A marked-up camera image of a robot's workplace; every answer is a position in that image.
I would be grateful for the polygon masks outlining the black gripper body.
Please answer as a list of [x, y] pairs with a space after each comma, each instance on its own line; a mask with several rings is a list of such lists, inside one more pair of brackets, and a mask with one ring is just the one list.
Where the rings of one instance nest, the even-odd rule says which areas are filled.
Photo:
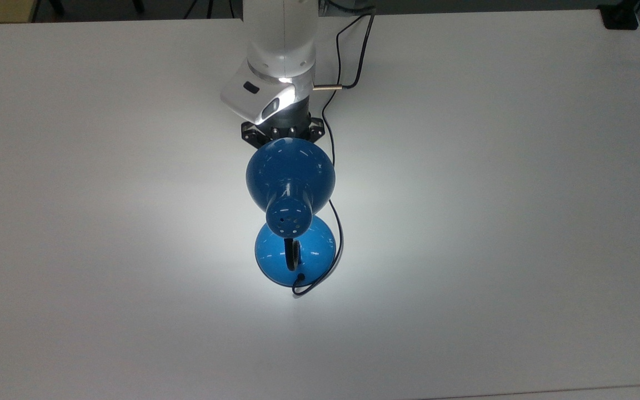
[[243, 122], [241, 125], [241, 139], [256, 149], [282, 138], [299, 138], [315, 143], [325, 134], [325, 123], [309, 112], [309, 98], [276, 112], [260, 124]]

